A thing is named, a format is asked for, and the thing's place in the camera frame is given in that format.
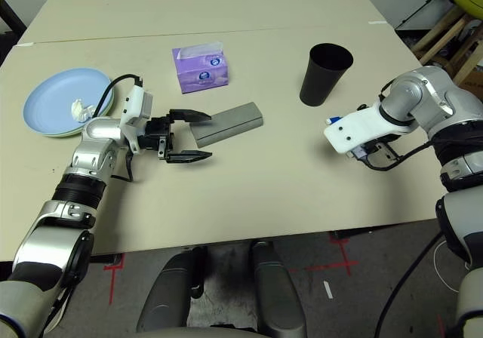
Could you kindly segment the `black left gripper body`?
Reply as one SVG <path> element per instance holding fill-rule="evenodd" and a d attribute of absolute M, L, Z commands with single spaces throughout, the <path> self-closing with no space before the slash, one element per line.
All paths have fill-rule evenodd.
<path fill-rule="evenodd" d="M 174 117 L 171 114 L 148 120 L 144 134 L 137 138 L 140 148 L 157 151 L 159 159 L 170 161 L 174 142 L 174 134 L 171 132 L 173 123 Z"/>

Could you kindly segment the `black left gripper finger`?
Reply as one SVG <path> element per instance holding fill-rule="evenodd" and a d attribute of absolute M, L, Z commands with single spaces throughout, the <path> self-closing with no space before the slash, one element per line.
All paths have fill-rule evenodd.
<path fill-rule="evenodd" d="M 188 123 L 199 123 L 211 120 L 210 115 L 192 109 L 171 109 L 168 115 L 172 122 L 184 121 Z"/>
<path fill-rule="evenodd" d="M 185 164 L 201 161 L 212 156 L 211 152 L 199 150 L 183 150 L 179 153 L 167 153 L 164 160 L 171 164 Z"/>

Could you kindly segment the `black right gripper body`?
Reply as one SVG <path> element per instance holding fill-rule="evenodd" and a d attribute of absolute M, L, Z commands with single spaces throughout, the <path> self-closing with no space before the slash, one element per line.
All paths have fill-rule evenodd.
<path fill-rule="evenodd" d="M 370 141 L 349 151 L 350 158 L 366 159 L 369 162 L 396 162 L 401 156 L 389 143 Z"/>

